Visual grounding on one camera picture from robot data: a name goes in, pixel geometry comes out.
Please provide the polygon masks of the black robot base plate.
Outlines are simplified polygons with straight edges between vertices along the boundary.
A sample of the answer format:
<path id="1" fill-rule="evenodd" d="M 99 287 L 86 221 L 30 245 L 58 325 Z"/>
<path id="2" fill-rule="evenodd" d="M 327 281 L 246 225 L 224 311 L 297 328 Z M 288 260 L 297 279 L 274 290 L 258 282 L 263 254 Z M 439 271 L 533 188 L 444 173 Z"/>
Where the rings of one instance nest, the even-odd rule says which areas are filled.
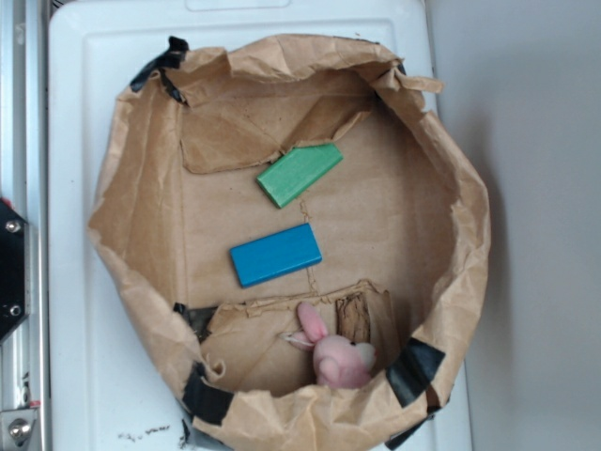
<path id="1" fill-rule="evenodd" d="M 26 294 L 27 222 L 1 198 L 1 344 L 28 314 Z"/>

